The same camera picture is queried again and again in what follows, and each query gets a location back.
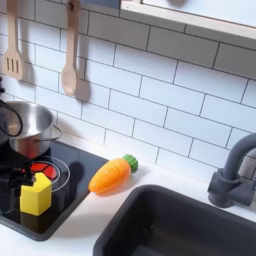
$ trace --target gray faucet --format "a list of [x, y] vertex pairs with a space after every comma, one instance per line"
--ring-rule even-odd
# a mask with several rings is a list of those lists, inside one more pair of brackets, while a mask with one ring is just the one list
[[213, 205], [220, 208], [228, 208], [234, 203], [251, 205], [256, 181], [250, 185], [241, 179], [238, 172], [246, 154], [255, 148], [256, 133], [244, 137], [232, 148], [225, 167], [212, 176], [208, 198]]

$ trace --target white countertop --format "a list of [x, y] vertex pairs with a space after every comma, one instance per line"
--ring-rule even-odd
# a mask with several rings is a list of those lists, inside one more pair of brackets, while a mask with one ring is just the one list
[[[62, 141], [102, 157], [113, 159], [120, 153], [78, 140], [65, 134]], [[7, 256], [92, 256], [95, 241], [112, 219], [130, 192], [144, 184], [157, 184], [209, 204], [208, 184], [163, 168], [140, 162], [137, 173], [115, 193], [89, 196], [78, 206], [55, 234], [45, 242], [35, 242], [0, 225], [0, 253]], [[247, 209], [233, 206], [227, 211], [256, 222], [256, 202]]]

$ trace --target wall shelf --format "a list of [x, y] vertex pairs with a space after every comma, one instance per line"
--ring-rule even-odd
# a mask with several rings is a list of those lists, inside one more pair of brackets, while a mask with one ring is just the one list
[[143, 4], [141, 0], [122, 0], [121, 10], [256, 39], [256, 27], [155, 7]]

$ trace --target red burner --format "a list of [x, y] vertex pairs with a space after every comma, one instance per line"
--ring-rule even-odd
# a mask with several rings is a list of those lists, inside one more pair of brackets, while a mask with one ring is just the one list
[[34, 162], [31, 171], [34, 173], [43, 172], [50, 180], [55, 180], [57, 178], [57, 171], [51, 163]]

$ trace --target wooden spoon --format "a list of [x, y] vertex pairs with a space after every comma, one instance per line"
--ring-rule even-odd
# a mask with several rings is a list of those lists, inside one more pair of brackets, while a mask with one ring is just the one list
[[78, 83], [78, 72], [76, 68], [77, 53], [77, 30], [79, 21], [80, 2], [70, 0], [67, 3], [68, 31], [67, 31], [67, 57], [66, 65], [62, 70], [62, 86], [68, 96], [72, 96]]
[[21, 80], [24, 73], [24, 60], [18, 47], [17, 0], [7, 0], [8, 49], [4, 54], [3, 70], [7, 76]]

